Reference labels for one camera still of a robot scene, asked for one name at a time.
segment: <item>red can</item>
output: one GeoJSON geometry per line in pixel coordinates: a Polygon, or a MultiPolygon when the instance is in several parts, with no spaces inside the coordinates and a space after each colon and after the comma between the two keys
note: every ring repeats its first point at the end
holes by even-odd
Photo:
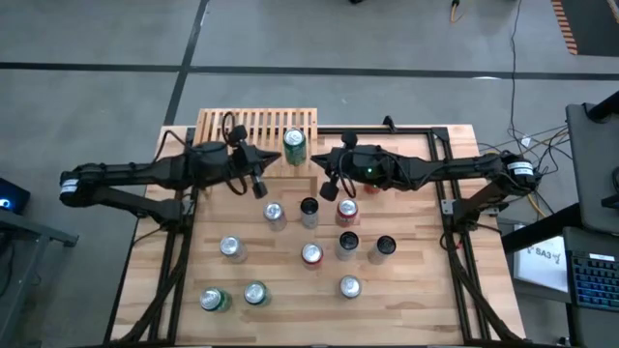
{"type": "Polygon", "coordinates": [[[380,192],[380,188],[374,186],[374,185],[364,185],[364,190],[366,191],[367,194],[378,194],[378,192],[380,192]]]}
{"type": "Polygon", "coordinates": [[[355,222],[355,218],[359,213],[357,202],[352,199],[344,199],[338,204],[338,210],[336,211],[336,224],[341,227],[352,226],[355,222]]]}
{"type": "Polygon", "coordinates": [[[316,243],[308,243],[303,246],[301,250],[301,258],[303,259],[304,265],[309,270],[315,270],[320,267],[322,256],[322,247],[316,243]]]}

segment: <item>black floor line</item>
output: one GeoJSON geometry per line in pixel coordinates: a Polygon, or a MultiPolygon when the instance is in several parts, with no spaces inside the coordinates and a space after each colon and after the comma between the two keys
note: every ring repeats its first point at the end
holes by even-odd
{"type": "Polygon", "coordinates": [[[176,73],[181,66],[142,64],[73,64],[73,63],[22,63],[0,62],[0,70],[35,70],[63,72],[130,72],[130,73],[176,73]]]}
{"type": "MultiPolygon", "coordinates": [[[[432,71],[363,68],[298,68],[298,67],[190,67],[190,73],[225,73],[256,75],[316,75],[316,76],[382,76],[382,77],[442,77],[511,79],[512,72],[432,71]]],[[[516,72],[516,79],[618,81],[619,73],[592,72],[516,72]]]]}
{"type": "Polygon", "coordinates": [[[170,103],[167,105],[165,111],[165,118],[163,119],[164,126],[170,126],[174,124],[176,119],[176,111],[178,110],[178,104],[181,102],[181,96],[183,95],[183,89],[185,88],[185,81],[187,80],[187,74],[192,63],[193,53],[195,52],[195,46],[197,45],[197,39],[200,36],[200,30],[202,29],[202,20],[206,14],[206,6],[209,0],[201,0],[200,5],[197,8],[197,14],[193,20],[192,33],[190,39],[187,42],[187,48],[185,48],[185,54],[183,55],[183,63],[181,70],[176,76],[176,83],[174,83],[174,90],[172,91],[172,97],[170,103]]]}

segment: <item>can lid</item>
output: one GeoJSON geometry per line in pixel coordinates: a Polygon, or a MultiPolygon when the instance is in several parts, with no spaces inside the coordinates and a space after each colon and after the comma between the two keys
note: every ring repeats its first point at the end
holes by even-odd
{"type": "Polygon", "coordinates": [[[202,308],[206,310],[214,310],[216,309],[221,302],[221,292],[220,290],[210,287],[202,292],[202,296],[200,296],[200,305],[202,308]]]}
{"type": "Polygon", "coordinates": [[[291,146],[301,144],[304,139],[305,136],[303,135],[303,132],[294,128],[287,130],[283,135],[283,141],[291,146]]]}
{"type": "Polygon", "coordinates": [[[234,255],[239,250],[240,241],[236,237],[223,237],[220,243],[221,253],[224,255],[234,255]]]}
{"type": "Polygon", "coordinates": [[[322,248],[314,243],[303,246],[303,259],[308,263],[316,263],[322,258],[322,248]]]}
{"type": "Polygon", "coordinates": [[[305,214],[316,214],[318,212],[318,201],[313,197],[305,198],[301,201],[301,211],[305,214]]]}
{"type": "Polygon", "coordinates": [[[357,213],[357,203],[352,199],[344,199],[339,203],[339,212],[346,216],[357,213]]]}
{"type": "Polygon", "coordinates": [[[253,281],[245,288],[245,301],[259,305],[266,297],[266,287],[260,281],[253,281]]]}
{"type": "Polygon", "coordinates": [[[393,254],[396,251],[396,240],[389,236],[382,236],[376,242],[376,246],[378,247],[378,251],[384,254],[393,254]]]}
{"type": "Polygon", "coordinates": [[[280,203],[267,203],[267,205],[264,207],[264,217],[269,220],[280,218],[282,212],[283,209],[281,208],[280,203]]]}
{"type": "Polygon", "coordinates": [[[354,232],[346,231],[339,236],[339,244],[345,250],[352,250],[359,245],[359,237],[354,232]]]}
{"type": "Polygon", "coordinates": [[[361,294],[361,281],[353,275],[345,275],[339,282],[339,290],[347,298],[356,298],[361,294]]]}

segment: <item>black can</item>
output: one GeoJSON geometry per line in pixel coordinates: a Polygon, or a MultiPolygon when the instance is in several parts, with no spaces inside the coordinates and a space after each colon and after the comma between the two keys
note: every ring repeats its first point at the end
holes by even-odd
{"type": "Polygon", "coordinates": [[[318,226],[318,201],[308,197],[301,201],[301,222],[308,229],[318,226]]]}
{"type": "Polygon", "coordinates": [[[382,236],[368,252],[368,260],[374,265],[380,265],[394,252],[396,252],[396,240],[389,236],[382,236]]]}
{"type": "Polygon", "coordinates": [[[349,260],[357,251],[359,237],[354,232],[346,231],[339,236],[336,256],[341,261],[349,260]]]}

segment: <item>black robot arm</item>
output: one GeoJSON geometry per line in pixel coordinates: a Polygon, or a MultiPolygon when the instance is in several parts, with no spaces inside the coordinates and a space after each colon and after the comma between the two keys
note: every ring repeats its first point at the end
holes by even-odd
{"type": "Polygon", "coordinates": [[[508,195],[526,195],[536,189],[541,175],[531,162],[510,152],[479,157],[428,161],[391,153],[377,145],[357,145],[357,136],[342,135],[344,146],[329,154],[312,156],[311,160],[325,169],[330,181],[323,184],[320,195],[336,199],[338,181],[354,198],[352,181],[380,189],[417,190],[428,182],[486,178],[491,183],[471,198],[450,202],[455,222],[477,220],[490,206],[501,207],[508,195]]]}
{"type": "MultiPolygon", "coordinates": [[[[168,134],[182,142],[171,131],[167,131],[164,137],[168,134]]],[[[101,204],[122,209],[139,218],[151,217],[165,228],[181,221],[184,213],[181,200],[156,201],[112,187],[159,185],[179,191],[189,187],[205,189],[227,183],[236,194],[242,195],[248,190],[245,177],[250,176],[255,198],[264,197],[267,189],[260,178],[264,169],[279,158],[280,153],[261,151],[247,144],[247,131],[243,126],[234,127],[234,122],[232,131],[224,138],[225,143],[205,142],[193,147],[186,145],[183,154],[150,163],[80,165],[61,174],[60,200],[70,207],[101,204]],[[233,149],[231,155],[228,154],[228,147],[233,149]],[[240,181],[242,189],[238,190],[232,185],[234,179],[240,181]]]]}

